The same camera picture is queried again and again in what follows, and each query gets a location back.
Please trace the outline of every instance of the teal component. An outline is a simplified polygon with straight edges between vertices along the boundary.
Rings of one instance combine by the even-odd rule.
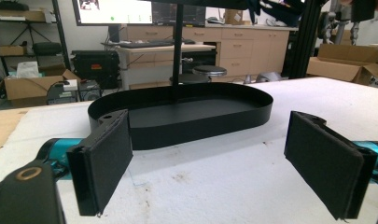
[[[66,150],[72,146],[75,146],[81,142],[82,138],[61,138],[53,146],[49,153],[50,165],[54,171],[57,171],[57,165],[60,165],[69,169],[69,161],[67,160]],[[72,179],[70,173],[63,177],[63,179]]]
[[[353,143],[360,146],[360,147],[369,148],[369,149],[373,150],[375,153],[378,154],[378,145],[376,145],[375,143],[373,143],[371,141],[353,141]]]

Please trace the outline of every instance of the computer monitor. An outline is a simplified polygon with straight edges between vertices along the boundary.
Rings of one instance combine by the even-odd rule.
[[[166,4],[152,2],[152,19],[156,25],[175,25],[176,4]],[[206,7],[184,6],[183,25],[184,26],[205,26]]]
[[[72,0],[77,26],[108,26],[109,38],[119,42],[122,24],[152,24],[151,2],[140,0]]]

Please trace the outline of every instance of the wall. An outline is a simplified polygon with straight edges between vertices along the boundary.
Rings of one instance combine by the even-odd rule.
[[[26,3],[28,6],[31,6],[32,8],[52,8],[50,0],[21,0],[21,2]],[[104,47],[100,43],[104,42],[107,37],[107,28],[103,26],[76,26],[72,1],[58,0],[58,3],[61,12],[61,18],[63,22],[63,29],[68,52],[71,52],[72,50],[76,49],[103,49]],[[322,10],[328,11],[329,4],[325,4]],[[218,8],[209,7],[206,10],[206,16],[215,16],[218,18]],[[262,12],[261,15],[258,17],[258,22],[259,24],[265,24],[267,19],[272,19],[272,17]],[[244,20],[250,20],[247,11],[244,12]],[[7,31],[1,33],[0,35],[10,36],[11,33],[17,33],[18,29],[14,29],[14,27],[15,26],[10,26]],[[57,33],[55,33],[55,30],[52,29],[48,29],[46,33],[47,36],[51,39],[55,39],[55,36],[58,36]],[[358,45],[366,46],[372,43],[378,44],[378,21],[362,22],[360,24],[360,30],[358,35]]]

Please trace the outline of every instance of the stool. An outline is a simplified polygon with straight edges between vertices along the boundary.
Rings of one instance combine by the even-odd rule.
[[[206,77],[222,77],[227,75],[227,70],[223,67],[213,65],[200,65],[194,67],[192,73]]]
[[[202,75],[196,75],[196,74],[180,74],[179,76],[179,84],[197,84],[197,83],[206,83],[210,82],[211,78],[210,77],[205,77]],[[173,82],[173,77],[169,78],[169,81],[172,83]]]

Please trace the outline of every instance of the desk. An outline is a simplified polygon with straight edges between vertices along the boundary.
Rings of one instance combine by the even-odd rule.
[[[156,47],[156,48],[142,48],[142,49],[124,49],[124,48],[116,48],[116,51],[119,53],[120,56],[120,69],[121,69],[121,79],[123,89],[126,91],[129,89],[129,75],[132,69],[129,68],[127,64],[127,56],[128,55],[142,55],[142,54],[154,54],[154,53],[171,53],[174,52],[174,46],[167,46],[167,47]],[[210,45],[182,45],[182,52],[191,52],[191,51],[203,51],[203,50],[211,50],[215,49],[215,46]],[[172,76],[172,66],[169,66],[171,70],[163,70],[161,72],[166,73],[168,77]],[[155,68],[145,68],[140,70],[139,72],[143,72],[145,74],[151,74],[155,72]]]
[[[72,182],[60,180],[67,222],[345,223],[333,219],[285,159],[289,113],[297,110],[317,115],[350,140],[378,140],[378,89],[323,77],[251,86],[274,98],[266,124],[177,146],[135,151],[101,218],[80,217]],[[0,181],[31,161],[50,138],[86,137],[90,132],[89,104],[30,109],[0,149]],[[378,186],[370,184],[359,219],[348,222],[375,224],[377,218]]]

